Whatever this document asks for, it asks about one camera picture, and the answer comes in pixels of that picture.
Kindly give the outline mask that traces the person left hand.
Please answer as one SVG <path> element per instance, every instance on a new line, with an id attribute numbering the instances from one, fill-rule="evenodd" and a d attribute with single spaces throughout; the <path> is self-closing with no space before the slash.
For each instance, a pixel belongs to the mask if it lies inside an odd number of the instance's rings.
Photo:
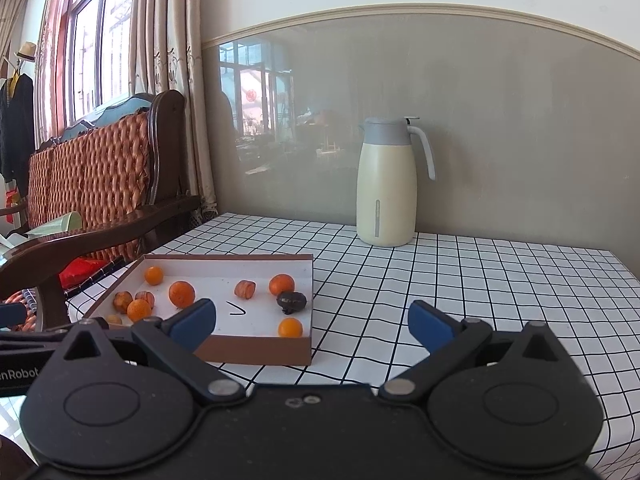
<path id="1" fill-rule="evenodd" d="M 21 479 L 36 467 L 36 463 L 17 444 L 0 436 L 0 480 Z"/>

